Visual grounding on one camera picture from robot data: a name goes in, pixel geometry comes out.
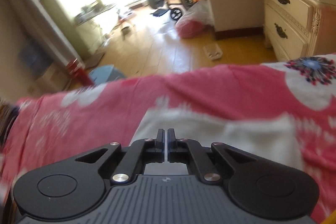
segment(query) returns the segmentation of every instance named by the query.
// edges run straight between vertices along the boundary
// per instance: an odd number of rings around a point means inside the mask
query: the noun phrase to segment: plastic bag
[[[208,3],[200,0],[179,19],[175,28],[179,37],[192,38],[199,35],[208,24],[212,24]]]

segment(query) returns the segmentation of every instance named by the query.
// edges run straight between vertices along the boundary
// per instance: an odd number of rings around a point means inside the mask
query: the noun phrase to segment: red cylindrical container
[[[95,85],[85,70],[80,66],[77,59],[71,61],[66,68],[70,76],[79,81],[83,86]]]

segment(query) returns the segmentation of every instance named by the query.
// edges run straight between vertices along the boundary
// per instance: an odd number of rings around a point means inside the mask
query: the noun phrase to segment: white cloth
[[[183,109],[149,109],[131,140],[156,138],[159,128],[174,128],[176,138],[193,139],[202,146],[223,142],[260,157],[302,170],[295,125],[288,114],[273,120],[230,121]],[[145,174],[185,175],[185,165],[149,164]]]

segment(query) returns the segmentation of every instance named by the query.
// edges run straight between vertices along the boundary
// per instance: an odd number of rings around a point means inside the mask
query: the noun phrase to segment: pink bedspread
[[[221,65],[24,100],[4,148],[1,183],[10,185],[22,171],[106,143],[127,146],[145,112],[160,104],[188,105],[192,111],[232,120],[288,112],[297,124],[306,171],[320,186],[313,213],[320,222],[336,209],[336,55],[326,57]]]

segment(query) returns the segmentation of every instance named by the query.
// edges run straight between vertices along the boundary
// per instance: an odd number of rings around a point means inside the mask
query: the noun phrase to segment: cream dresser
[[[336,0],[265,0],[264,33],[279,61],[336,52]]]

